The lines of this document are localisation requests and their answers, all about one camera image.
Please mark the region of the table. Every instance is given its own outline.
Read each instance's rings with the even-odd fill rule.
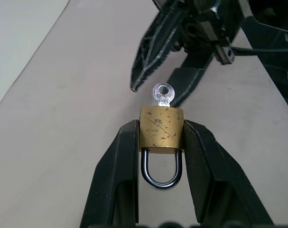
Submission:
[[[79,226],[94,168],[120,126],[150,105],[185,53],[172,53],[138,93],[130,69],[157,13],[152,1],[71,0],[0,104],[0,228]],[[249,47],[242,32],[235,45]],[[273,221],[288,224],[288,106],[257,57],[215,60],[183,103],[243,167]],[[166,181],[172,155],[150,155]],[[158,192],[140,175],[139,221],[195,224],[186,172]]]

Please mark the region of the padlock shackle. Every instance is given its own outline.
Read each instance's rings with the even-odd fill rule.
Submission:
[[[174,186],[176,186],[182,176],[182,150],[179,150],[179,149],[175,150],[176,170],[175,170],[173,178],[170,181],[165,182],[165,183],[155,181],[150,176],[149,169],[148,169],[148,155],[149,155],[149,150],[147,148],[142,148],[140,168],[141,168],[142,176],[145,179],[145,181],[152,188],[156,190],[169,190],[169,189],[172,189]]]

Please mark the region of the white paper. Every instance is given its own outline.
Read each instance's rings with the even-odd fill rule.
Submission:
[[[69,0],[0,0],[0,102]]]

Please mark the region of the cable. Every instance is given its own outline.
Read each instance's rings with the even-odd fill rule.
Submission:
[[[256,55],[269,55],[269,54],[288,54],[288,48],[286,49],[249,49],[242,47],[233,47],[231,50],[236,56],[256,56]]]

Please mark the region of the padlock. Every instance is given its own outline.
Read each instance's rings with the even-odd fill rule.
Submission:
[[[157,106],[142,107],[140,112],[139,146],[142,148],[141,171],[144,179],[157,190],[173,188],[182,175],[182,149],[184,148],[183,110],[170,107],[175,92],[166,83],[156,84],[152,95]],[[153,180],[148,171],[149,153],[174,153],[176,170],[174,177],[165,183]]]
[[[183,110],[173,107],[142,107],[140,111],[139,146],[184,149]],[[155,153],[172,153],[172,150],[154,150]]]

